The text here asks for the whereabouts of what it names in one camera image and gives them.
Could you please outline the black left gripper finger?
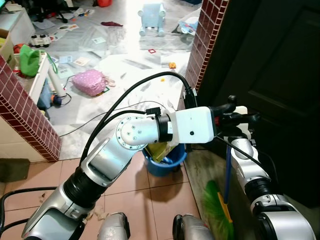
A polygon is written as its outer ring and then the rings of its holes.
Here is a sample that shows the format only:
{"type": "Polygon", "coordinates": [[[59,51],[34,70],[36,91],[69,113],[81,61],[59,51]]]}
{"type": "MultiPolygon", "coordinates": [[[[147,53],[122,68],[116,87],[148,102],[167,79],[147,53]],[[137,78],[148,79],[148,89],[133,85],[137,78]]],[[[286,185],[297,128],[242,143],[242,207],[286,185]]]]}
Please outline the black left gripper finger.
{"type": "Polygon", "coordinates": [[[240,124],[255,124],[261,120],[261,115],[259,113],[231,113],[229,116],[229,125],[237,126],[240,124]]]}
{"type": "Polygon", "coordinates": [[[231,94],[227,97],[227,103],[218,106],[218,114],[230,114],[235,111],[238,105],[238,99],[235,94],[231,94]]]}

